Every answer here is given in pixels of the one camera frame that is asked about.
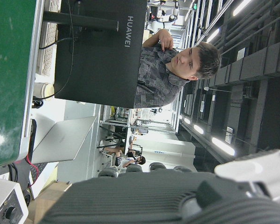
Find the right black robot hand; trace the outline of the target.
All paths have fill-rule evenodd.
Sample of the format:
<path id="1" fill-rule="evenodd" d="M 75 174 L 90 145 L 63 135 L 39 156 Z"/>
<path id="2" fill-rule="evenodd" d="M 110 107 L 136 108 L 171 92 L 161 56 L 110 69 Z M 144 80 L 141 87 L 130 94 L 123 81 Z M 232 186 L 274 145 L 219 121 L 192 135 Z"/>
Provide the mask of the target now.
<path id="1" fill-rule="evenodd" d="M 43 224 L 280 224 L 280 149 L 214 172 L 154 168 L 73 184 Z"/>

